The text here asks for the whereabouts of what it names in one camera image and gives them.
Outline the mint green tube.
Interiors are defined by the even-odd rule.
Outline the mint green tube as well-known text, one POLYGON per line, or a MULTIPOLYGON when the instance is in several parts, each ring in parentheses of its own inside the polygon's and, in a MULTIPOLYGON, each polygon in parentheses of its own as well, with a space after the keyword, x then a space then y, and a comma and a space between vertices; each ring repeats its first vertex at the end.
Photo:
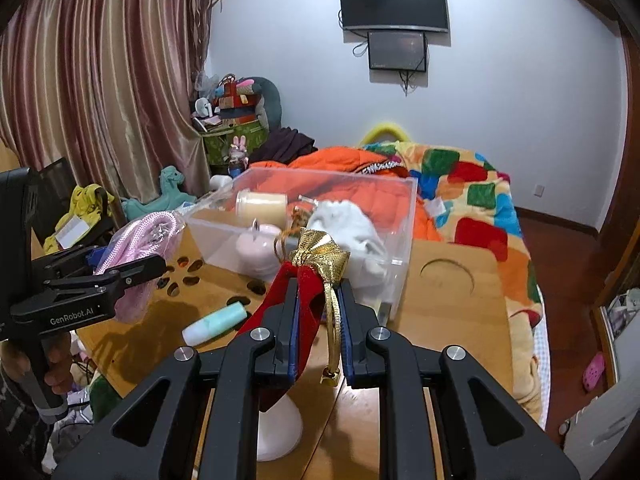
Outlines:
POLYGON ((182 331, 187 346, 197 347, 228 332, 248 317, 245 307, 239 302, 205 315, 182 331))

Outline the round white container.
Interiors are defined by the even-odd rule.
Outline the round white container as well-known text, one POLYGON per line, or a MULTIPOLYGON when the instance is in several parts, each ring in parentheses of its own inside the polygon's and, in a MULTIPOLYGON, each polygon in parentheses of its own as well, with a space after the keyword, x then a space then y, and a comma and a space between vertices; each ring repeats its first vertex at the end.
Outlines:
POLYGON ((258 416, 257 461, 272 462, 293 452, 303 435, 303 419, 288 394, 258 416))

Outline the white drawstring pouch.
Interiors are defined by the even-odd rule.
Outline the white drawstring pouch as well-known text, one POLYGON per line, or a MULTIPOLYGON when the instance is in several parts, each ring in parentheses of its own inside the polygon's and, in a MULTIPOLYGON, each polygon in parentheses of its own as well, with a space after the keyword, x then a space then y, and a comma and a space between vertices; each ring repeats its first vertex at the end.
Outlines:
POLYGON ((322 200, 307 222, 307 228, 326 232, 349 260, 344 277, 353 288, 382 285, 386 280, 388 252, 374 224, 350 200, 322 200))

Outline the pink round box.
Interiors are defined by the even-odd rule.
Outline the pink round box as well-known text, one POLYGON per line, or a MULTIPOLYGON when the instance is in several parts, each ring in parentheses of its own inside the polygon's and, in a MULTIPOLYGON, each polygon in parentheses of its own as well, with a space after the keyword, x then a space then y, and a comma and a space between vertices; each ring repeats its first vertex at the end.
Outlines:
POLYGON ((273 246, 280 234, 281 229, 277 226, 257 220, 240 234, 235 242, 240 272, 251 278, 271 281, 281 265, 273 246))

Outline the red velvet gold pouch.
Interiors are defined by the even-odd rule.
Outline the red velvet gold pouch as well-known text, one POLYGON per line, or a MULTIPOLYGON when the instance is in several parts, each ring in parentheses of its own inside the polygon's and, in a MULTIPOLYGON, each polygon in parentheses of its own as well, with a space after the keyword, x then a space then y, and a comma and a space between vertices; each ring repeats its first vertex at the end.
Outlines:
POLYGON ((263 326, 267 313, 285 303, 290 281, 296 281, 293 325, 288 329, 288 350, 285 351, 286 384, 260 396, 261 411, 268 411, 285 396, 303 373, 322 322, 326 322, 328 331, 328 362, 321 381, 334 386, 340 379, 342 315, 335 287, 341 283, 348 260, 349 252, 326 232, 301 230, 297 248, 282 262, 262 304, 238 330, 242 335, 263 326))

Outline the cream plastic jar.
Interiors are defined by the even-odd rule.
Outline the cream plastic jar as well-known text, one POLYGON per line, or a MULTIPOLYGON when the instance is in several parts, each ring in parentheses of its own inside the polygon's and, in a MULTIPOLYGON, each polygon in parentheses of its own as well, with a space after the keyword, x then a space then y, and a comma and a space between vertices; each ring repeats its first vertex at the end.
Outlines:
POLYGON ((235 213, 243 222, 256 220, 284 230, 288 226, 288 196, 242 190, 236 196, 235 213))

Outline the teal rocking horse toy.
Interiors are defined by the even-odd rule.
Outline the teal rocking horse toy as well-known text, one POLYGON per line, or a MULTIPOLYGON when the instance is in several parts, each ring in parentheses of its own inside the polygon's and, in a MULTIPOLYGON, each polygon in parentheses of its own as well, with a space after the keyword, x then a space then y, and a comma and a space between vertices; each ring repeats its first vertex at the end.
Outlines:
POLYGON ((128 221, 152 214, 152 212, 174 210, 183 203, 195 203, 196 197, 179 188, 184 175, 175 166, 166 166, 160 170, 160 196, 149 203, 142 204, 136 198, 123 198, 122 210, 128 221))

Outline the white cup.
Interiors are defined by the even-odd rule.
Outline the white cup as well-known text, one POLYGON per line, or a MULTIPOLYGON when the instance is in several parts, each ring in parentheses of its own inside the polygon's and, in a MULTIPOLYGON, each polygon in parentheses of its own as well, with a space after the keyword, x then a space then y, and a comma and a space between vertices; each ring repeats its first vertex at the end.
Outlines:
POLYGON ((208 181, 208 189, 210 192, 216 192, 232 182, 232 177, 228 174, 214 174, 208 181))

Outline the green storage box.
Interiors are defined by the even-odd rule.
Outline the green storage box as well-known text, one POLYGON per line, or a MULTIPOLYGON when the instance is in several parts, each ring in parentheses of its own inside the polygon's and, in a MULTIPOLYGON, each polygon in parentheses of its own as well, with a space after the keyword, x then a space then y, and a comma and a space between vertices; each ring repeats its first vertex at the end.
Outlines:
POLYGON ((216 127, 201 134, 209 165, 222 166, 229 160, 231 145, 234 139, 240 140, 244 136, 244 148, 248 154, 252 154, 268 138, 268 131, 258 120, 232 127, 216 127))

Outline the orange down jacket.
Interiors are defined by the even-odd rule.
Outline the orange down jacket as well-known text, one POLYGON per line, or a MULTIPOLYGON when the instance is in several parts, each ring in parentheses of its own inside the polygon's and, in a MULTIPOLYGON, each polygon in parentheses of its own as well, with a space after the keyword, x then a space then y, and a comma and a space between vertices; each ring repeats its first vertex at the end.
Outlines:
POLYGON ((424 208, 418 180, 393 157, 363 150, 332 146, 295 159, 288 165, 274 160, 253 162, 265 170, 260 192, 305 195, 315 200, 349 200, 377 228, 396 230, 414 210, 412 236, 439 242, 442 237, 424 208))

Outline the pink striped curtain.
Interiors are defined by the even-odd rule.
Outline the pink striped curtain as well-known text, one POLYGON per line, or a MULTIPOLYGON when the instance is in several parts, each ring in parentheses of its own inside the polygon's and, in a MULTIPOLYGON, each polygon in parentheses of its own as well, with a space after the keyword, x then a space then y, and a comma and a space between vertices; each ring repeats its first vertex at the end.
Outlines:
POLYGON ((198 0, 23 0, 1 36, 1 141, 24 165, 66 158, 81 184, 149 202, 176 167, 206 189, 190 99, 198 0))

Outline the pink slipper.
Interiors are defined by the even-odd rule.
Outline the pink slipper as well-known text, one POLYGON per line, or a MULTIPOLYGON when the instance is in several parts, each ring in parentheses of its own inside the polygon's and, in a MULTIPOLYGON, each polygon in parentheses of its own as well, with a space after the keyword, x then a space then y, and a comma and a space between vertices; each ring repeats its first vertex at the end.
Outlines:
POLYGON ((604 372, 605 358, 602 352, 598 352, 582 373, 582 386, 585 392, 590 392, 597 387, 604 372))

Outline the dark purple garment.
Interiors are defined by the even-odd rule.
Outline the dark purple garment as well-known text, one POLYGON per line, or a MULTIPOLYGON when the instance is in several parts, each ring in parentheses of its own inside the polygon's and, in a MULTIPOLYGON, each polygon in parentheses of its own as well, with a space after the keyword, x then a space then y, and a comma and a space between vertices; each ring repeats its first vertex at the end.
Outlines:
POLYGON ((254 153, 254 162, 280 162, 288 165, 299 157, 318 151, 314 139, 297 129, 280 128, 274 130, 254 153))

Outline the small wall screen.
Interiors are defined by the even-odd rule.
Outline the small wall screen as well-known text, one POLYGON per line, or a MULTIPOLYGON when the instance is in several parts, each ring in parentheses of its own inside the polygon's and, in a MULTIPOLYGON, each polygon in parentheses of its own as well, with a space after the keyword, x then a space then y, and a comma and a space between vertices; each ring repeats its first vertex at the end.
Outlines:
POLYGON ((427 43, 424 32, 372 30, 368 32, 370 70, 426 72, 427 43))

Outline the large black wall monitor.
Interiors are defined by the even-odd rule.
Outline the large black wall monitor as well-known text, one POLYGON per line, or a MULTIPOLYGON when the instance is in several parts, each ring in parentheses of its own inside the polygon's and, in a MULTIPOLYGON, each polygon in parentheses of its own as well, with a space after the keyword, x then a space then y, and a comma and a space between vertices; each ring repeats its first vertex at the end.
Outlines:
POLYGON ((449 32, 447 0, 341 0, 344 29, 449 32))

